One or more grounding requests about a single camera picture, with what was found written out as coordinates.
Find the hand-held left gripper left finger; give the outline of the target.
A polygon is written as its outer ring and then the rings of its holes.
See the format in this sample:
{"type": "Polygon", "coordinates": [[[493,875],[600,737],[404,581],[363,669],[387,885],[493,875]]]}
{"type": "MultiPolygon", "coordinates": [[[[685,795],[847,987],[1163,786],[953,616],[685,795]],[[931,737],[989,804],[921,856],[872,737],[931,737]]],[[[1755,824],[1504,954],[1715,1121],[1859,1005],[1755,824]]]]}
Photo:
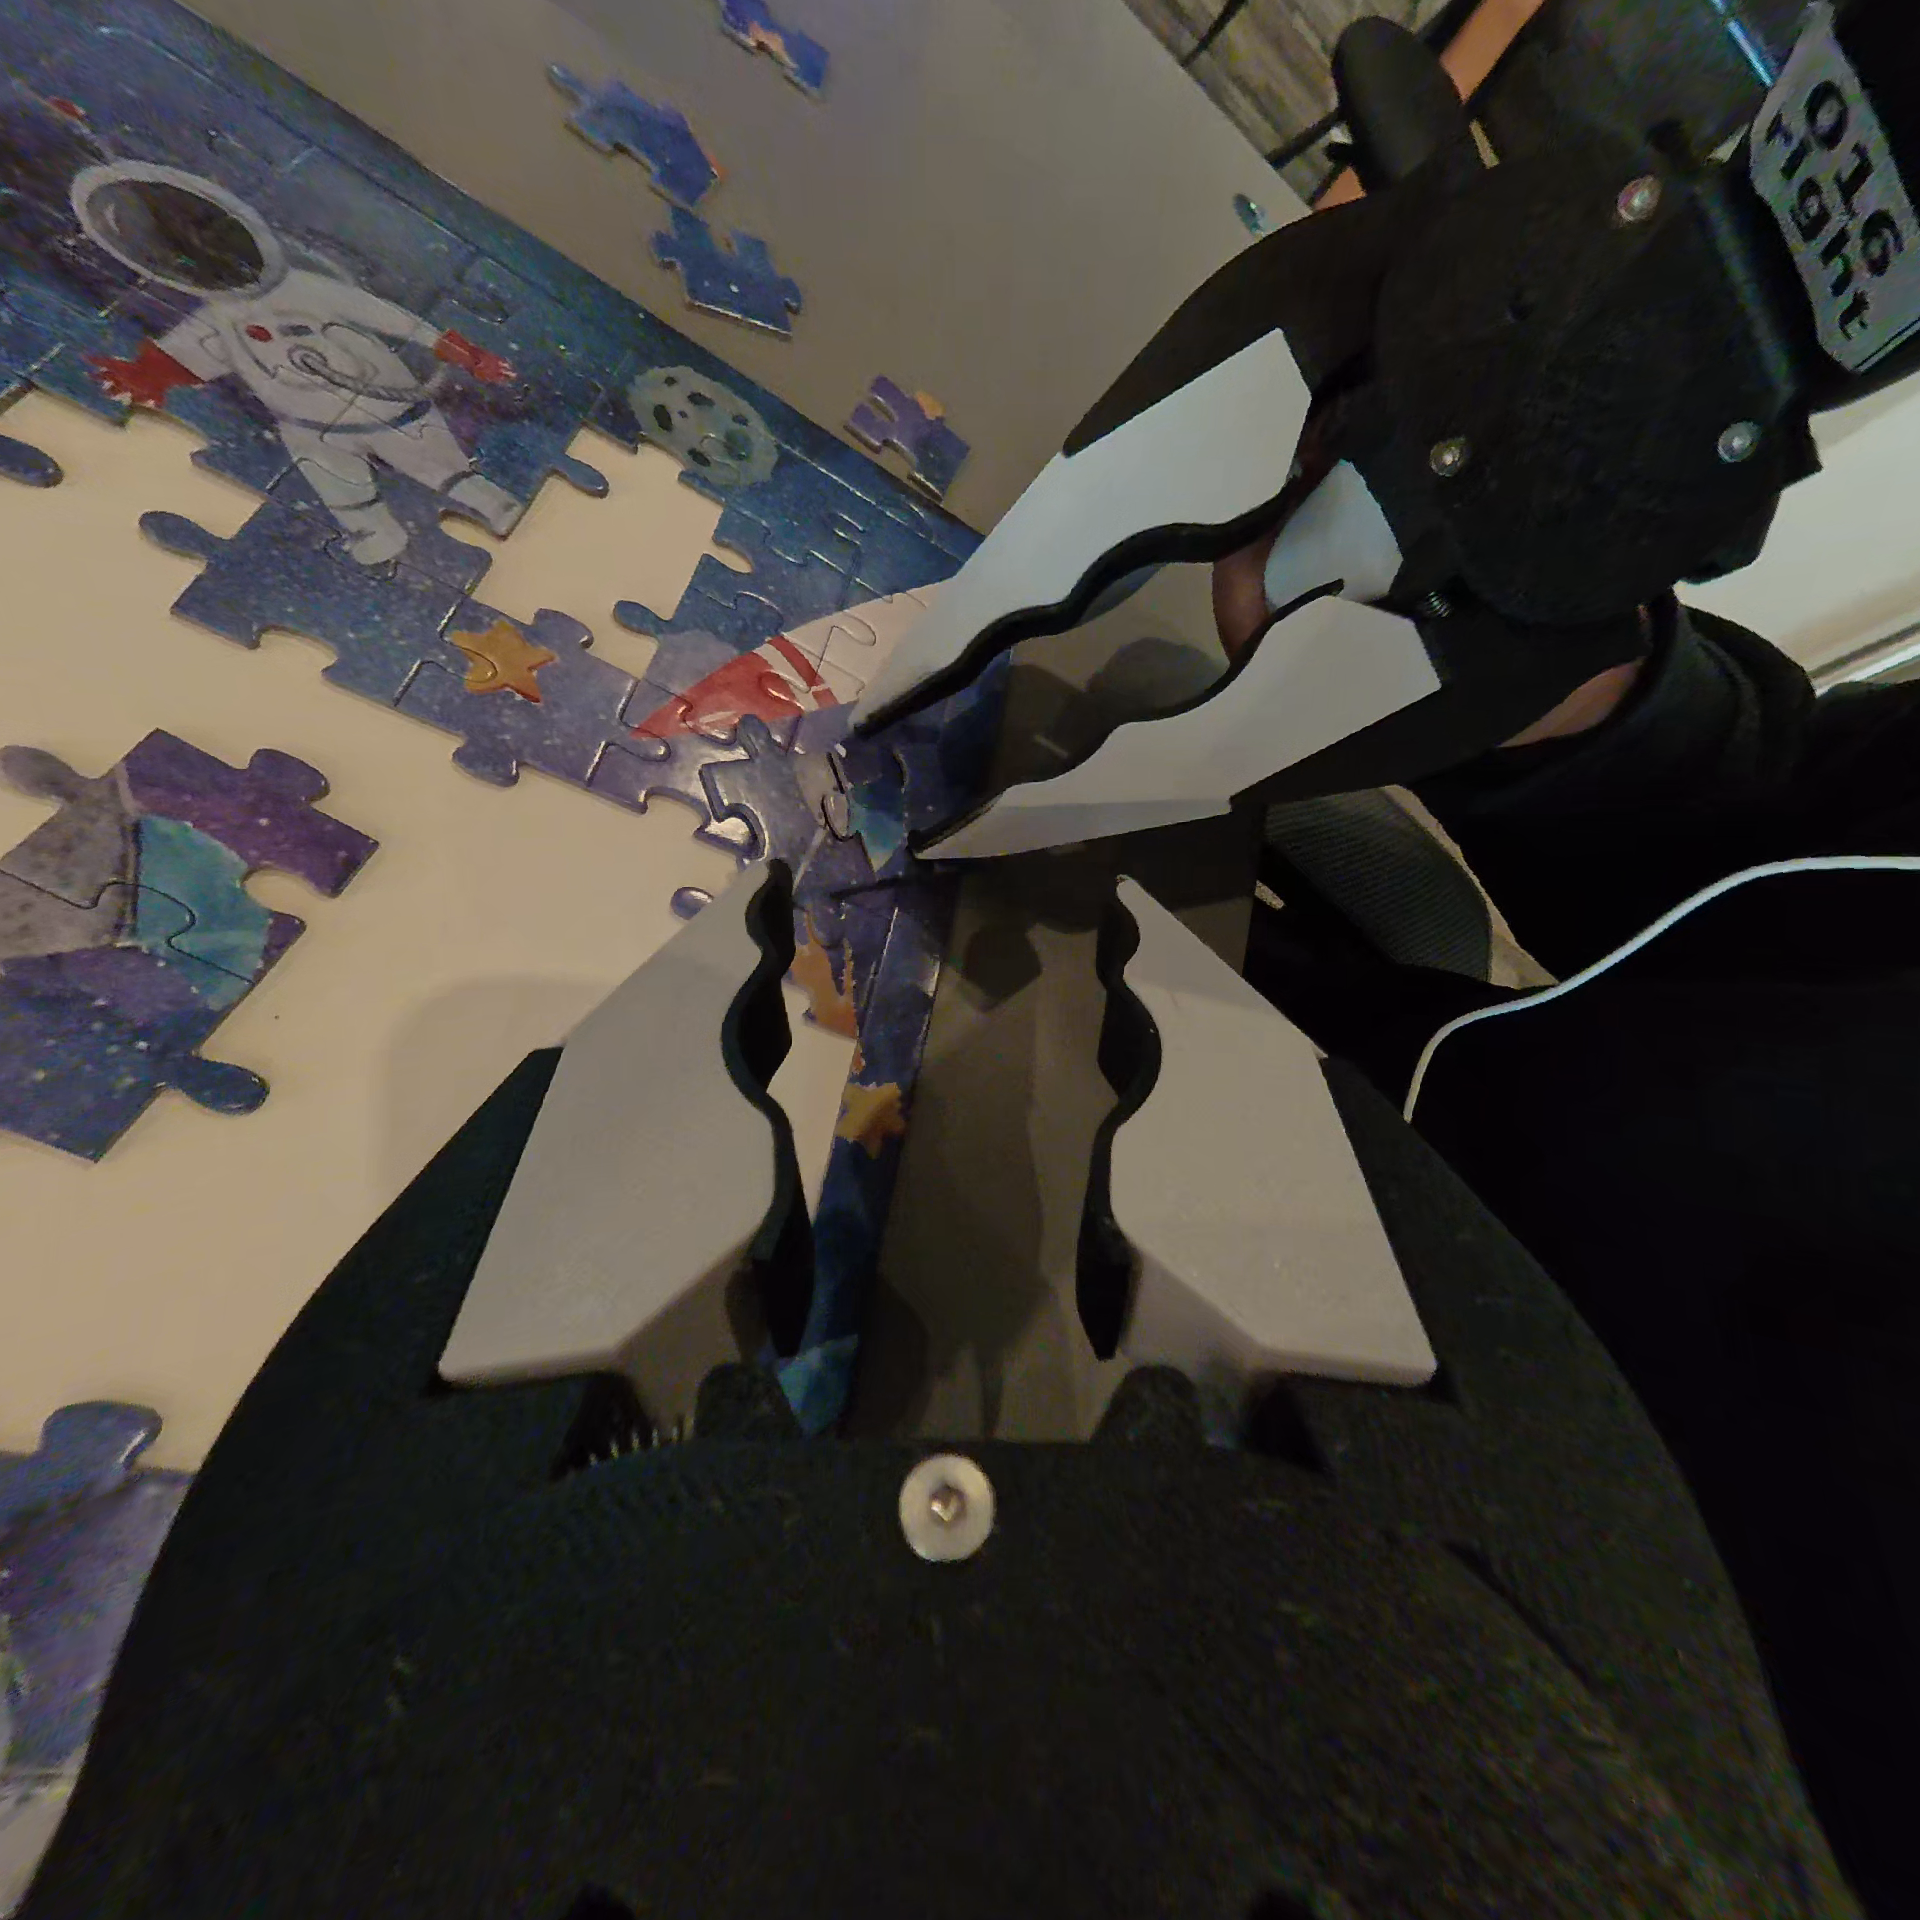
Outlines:
{"type": "Polygon", "coordinates": [[[794,874],[754,861],[561,1045],[440,1374],[695,1385],[800,1355],[816,1280],[772,1084],[794,874]]]}

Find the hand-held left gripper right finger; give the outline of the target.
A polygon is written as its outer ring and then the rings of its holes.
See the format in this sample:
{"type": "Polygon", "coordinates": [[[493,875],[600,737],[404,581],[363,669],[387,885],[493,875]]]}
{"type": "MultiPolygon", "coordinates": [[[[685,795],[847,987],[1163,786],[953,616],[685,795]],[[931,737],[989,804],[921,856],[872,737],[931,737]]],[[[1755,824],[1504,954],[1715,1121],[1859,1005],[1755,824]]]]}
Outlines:
{"type": "Polygon", "coordinates": [[[1095,942],[1107,1004],[1074,1302],[1100,1361],[1201,1387],[1426,1385],[1434,1345],[1323,1053],[1138,880],[1095,942]]]}

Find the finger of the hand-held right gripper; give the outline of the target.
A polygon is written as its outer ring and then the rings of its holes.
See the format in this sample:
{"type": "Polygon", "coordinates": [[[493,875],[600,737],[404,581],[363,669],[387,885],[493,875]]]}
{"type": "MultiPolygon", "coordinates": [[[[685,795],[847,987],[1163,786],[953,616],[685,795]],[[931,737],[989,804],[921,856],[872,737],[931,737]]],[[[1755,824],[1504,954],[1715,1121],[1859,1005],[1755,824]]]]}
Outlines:
{"type": "Polygon", "coordinates": [[[1215,555],[1284,491],[1312,405],[1277,326],[1138,417],[1057,456],[897,643],[853,708],[874,737],[1067,634],[1140,569],[1215,555]]]}
{"type": "Polygon", "coordinates": [[[1266,555],[1266,625],[1202,699],[1117,724],[1091,757],[1008,786],[919,852],[1019,858],[1207,821],[1426,699],[1443,682],[1420,626],[1386,608],[1400,572],[1401,547],[1365,477],[1332,464],[1266,555]]]}

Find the blue pale-patch jigsaw piece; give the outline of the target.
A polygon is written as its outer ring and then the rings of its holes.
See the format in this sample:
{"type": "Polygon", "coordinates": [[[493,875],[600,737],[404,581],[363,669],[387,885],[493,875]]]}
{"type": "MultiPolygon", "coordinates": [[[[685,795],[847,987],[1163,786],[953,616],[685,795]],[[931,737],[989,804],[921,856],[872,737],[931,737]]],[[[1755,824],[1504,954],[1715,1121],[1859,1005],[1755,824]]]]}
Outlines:
{"type": "Polygon", "coordinates": [[[882,874],[906,851],[906,769],[899,752],[841,726],[805,721],[791,740],[760,718],[737,724],[738,760],[713,761],[703,781],[713,824],[745,825],[754,858],[794,880],[813,858],[851,858],[882,874]]]}

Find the joined planet puzzle pieces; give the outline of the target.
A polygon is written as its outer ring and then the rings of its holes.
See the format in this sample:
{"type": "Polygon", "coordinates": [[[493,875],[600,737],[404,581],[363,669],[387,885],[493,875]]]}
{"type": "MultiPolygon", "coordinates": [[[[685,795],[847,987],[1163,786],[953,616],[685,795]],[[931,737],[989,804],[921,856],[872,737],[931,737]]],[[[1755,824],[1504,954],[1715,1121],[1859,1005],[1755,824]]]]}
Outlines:
{"type": "Polygon", "coordinates": [[[337,899],[378,842],[280,750],[227,763],[152,731],[98,776],[8,745],[4,784],[50,810],[3,859],[3,1124],[100,1162],[159,1097],[260,1109],[267,1081],[207,1042],[303,939],[258,874],[337,899]]]}

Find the space jigsaw puzzle board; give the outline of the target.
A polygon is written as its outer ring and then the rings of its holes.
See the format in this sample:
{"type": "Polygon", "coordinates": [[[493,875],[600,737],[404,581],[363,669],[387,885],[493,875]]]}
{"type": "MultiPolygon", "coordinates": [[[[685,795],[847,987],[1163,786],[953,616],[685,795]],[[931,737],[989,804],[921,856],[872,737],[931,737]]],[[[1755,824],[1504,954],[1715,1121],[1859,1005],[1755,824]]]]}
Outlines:
{"type": "MultiPolygon", "coordinates": [[[[561,781],[631,810],[697,817],[729,737],[682,731],[684,760],[640,752],[665,682],[592,651],[572,616],[513,617],[480,588],[490,553],[449,516],[504,538],[546,477],[586,490],[584,427],[712,457],[709,496],[744,482],[717,536],[753,565],[692,569],[664,634],[689,657],[705,616],[745,690],[785,694],[762,722],[788,740],[813,694],[851,697],[841,640],[881,640],[853,608],[923,588],[972,545],[866,472],[851,449],[699,357],[602,282],[389,150],[298,82],[251,67],[176,4],[4,4],[4,402],[61,421],[167,417],[197,462],[247,491],[211,532],[179,509],[124,515],[140,558],[195,574],[169,611],[120,568],[95,469],[4,440],[4,747],[98,776],[152,731],[220,761],[305,747],[240,737],[251,705],[212,702],[212,643],[290,634],[327,649],[323,680],[452,740],[466,779],[561,781]]],[[[345,1115],[345,1070],[399,1005],[408,948],[383,954],[348,1046],[296,1046],[258,1112],[162,1096],[92,1163],[4,1133],[4,1385],[27,1380],[36,1310],[59,1312],[53,1442],[4,1454],[4,1908],[15,1908],[87,1755],[92,1723],[186,1477],[145,1458],[165,1411],[195,1411],[235,1361],[187,1357],[229,1289],[244,1320],[284,1294],[267,1253],[345,1221],[348,1192],[290,1146],[298,1121],[345,1115]]]]}

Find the person's right hand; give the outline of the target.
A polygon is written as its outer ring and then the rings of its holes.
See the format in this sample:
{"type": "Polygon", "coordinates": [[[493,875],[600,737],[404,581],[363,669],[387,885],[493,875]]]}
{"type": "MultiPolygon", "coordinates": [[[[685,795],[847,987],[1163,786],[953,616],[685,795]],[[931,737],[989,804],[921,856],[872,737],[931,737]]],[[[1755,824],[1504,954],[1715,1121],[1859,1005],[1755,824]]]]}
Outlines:
{"type": "MultiPolygon", "coordinates": [[[[1211,608],[1229,660],[1239,658],[1273,611],[1266,595],[1266,574],[1281,532],[1277,524],[1263,528],[1260,538],[1215,565],[1211,608]]],[[[1596,731],[1634,694],[1649,665],[1650,658],[1643,657],[1597,673],[1530,726],[1503,740],[1499,750],[1516,752],[1596,731]]]]}

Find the grey mesh chair seat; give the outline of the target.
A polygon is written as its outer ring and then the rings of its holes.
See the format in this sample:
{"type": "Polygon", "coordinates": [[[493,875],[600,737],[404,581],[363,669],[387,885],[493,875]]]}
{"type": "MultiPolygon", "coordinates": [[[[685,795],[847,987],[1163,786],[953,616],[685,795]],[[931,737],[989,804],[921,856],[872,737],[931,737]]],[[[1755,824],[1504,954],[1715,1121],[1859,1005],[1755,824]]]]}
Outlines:
{"type": "Polygon", "coordinates": [[[1273,803],[1263,830],[1264,849],[1387,961],[1516,992],[1554,984],[1411,789],[1273,803]]]}

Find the black office chair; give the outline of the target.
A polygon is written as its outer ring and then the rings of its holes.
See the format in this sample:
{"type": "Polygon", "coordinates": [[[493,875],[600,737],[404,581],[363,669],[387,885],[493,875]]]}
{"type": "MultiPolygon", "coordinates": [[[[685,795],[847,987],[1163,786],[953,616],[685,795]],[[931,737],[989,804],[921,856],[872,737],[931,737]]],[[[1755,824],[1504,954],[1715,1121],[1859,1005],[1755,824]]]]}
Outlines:
{"type": "Polygon", "coordinates": [[[1426,176],[1466,186],[1483,172],[1469,110],[1416,33],[1386,17],[1355,18],[1335,44],[1332,84],[1349,150],[1314,210],[1426,176]]]}

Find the dark blue jigsaw piece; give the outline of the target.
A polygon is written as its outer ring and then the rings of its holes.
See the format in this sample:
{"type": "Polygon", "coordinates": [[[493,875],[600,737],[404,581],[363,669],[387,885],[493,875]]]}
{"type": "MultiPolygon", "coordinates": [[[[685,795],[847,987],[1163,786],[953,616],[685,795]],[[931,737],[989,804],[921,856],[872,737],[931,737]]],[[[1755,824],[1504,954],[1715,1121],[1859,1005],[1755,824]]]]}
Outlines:
{"type": "Polygon", "coordinates": [[[564,64],[546,77],[563,96],[564,125],[602,156],[626,156],[675,209],[697,210],[721,169],[679,107],[640,96],[620,77],[587,81],[564,64]]]}
{"type": "Polygon", "coordinates": [[[653,262],[679,274],[691,309],[788,341],[802,290],[757,236],[721,230],[689,209],[648,237],[653,262]]]}

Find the person's black jacket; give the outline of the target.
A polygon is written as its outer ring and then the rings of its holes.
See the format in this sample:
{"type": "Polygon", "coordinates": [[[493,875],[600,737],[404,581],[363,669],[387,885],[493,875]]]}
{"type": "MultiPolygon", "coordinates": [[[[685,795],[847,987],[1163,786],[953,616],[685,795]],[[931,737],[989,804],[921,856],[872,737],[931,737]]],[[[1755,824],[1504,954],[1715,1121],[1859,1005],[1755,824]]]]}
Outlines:
{"type": "Polygon", "coordinates": [[[1386,1675],[1223,1738],[1335,1796],[1260,1894],[1915,1916],[1915,686],[1816,694],[1733,827],[1458,849],[1551,987],[1393,962],[1263,852],[1243,974],[1440,1363],[1276,1389],[1359,1506],[1281,1600],[1297,1677],[1365,1626],[1386,1675]]]}

